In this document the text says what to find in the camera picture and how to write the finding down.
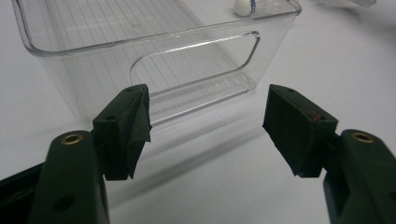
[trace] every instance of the clear plastic bin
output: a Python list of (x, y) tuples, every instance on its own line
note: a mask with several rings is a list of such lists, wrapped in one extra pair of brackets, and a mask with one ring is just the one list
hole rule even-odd
[(86, 127), (145, 83), (152, 125), (253, 90), (301, 7), (266, 0), (14, 0), (25, 47)]

